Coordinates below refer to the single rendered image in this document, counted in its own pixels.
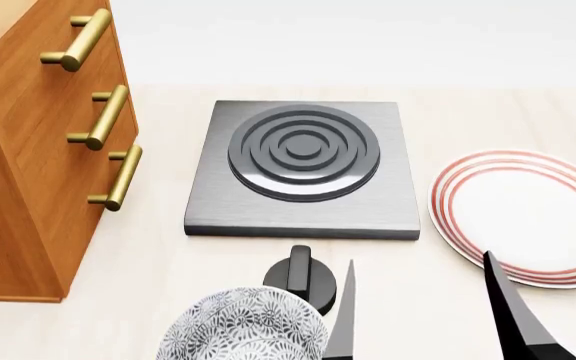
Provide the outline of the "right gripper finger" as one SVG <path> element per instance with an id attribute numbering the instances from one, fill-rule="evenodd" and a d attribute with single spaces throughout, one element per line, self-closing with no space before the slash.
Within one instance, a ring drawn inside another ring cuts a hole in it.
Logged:
<path id="1" fill-rule="evenodd" d="M 336 322 L 322 360 L 353 360 L 356 308 L 356 275 L 350 260 Z"/>
<path id="2" fill-rule="evenodd" d="M 576 360 L 530 311 L 491 251 L 484 277 L 504 360 Z"/>

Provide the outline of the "white plate with red rings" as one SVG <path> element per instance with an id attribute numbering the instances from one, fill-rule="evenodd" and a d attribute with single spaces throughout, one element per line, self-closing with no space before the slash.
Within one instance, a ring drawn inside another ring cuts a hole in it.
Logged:
<path id="1" fill-rule="evenodd" d="M 526 150 L 474 152 L 436 174 L 428 212 L 475 266 L 491 252 L 511 281 L 576 289 L 576 165 Z"/>

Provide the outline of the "black round stove knob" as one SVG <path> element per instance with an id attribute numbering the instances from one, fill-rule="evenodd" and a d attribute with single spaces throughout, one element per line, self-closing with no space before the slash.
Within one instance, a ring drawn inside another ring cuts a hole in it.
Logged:
<path id="1" fill-rule="evenodd" d="M 313 258 L 311 248 L 306 245 L 294 245 L 289 257 L 271 266 L 263 285 L 298 296 L 322 316 L 331 311 L 336 301 L 337 281 L 333 272 Z"/>

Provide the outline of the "wooden drawer cabinet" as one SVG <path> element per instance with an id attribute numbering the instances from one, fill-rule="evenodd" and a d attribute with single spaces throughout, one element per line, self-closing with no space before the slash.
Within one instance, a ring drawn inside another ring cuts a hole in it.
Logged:
<path id="1" fill-rule="evenodd" d="M 135 143 L 129 91 L 103 149 L 68 143 L 87 133 L 105 106 L 93 92 L 128 87 L 113 20 L 76 72 L 40 62 L 65 52 L 82 27 L 71 16 L 111 12 L 110 0 L 34 0 L 0 38 L 0 301 L 60 302 L 70 290 L 103 212 L 87 203 L 108 194 Z"/>

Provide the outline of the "grey square hot plate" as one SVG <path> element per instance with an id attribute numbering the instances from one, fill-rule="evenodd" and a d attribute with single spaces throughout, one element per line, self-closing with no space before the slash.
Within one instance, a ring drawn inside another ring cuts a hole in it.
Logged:
<path id="1" fill-rule="evenodd" d="M 190 236 L 418 239 L 398 105 L 217 101 L 184 230 Z"/>

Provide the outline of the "white floral patterned bowl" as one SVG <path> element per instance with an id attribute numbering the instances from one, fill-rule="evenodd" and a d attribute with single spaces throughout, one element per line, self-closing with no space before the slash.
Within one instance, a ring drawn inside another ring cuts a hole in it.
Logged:
<path id="1" fill-rule="evenodd" d="M 329 333 L 308 302 L 275 287 L 236 287 L 191 305 L 155 360 L 322 360 Z"/>

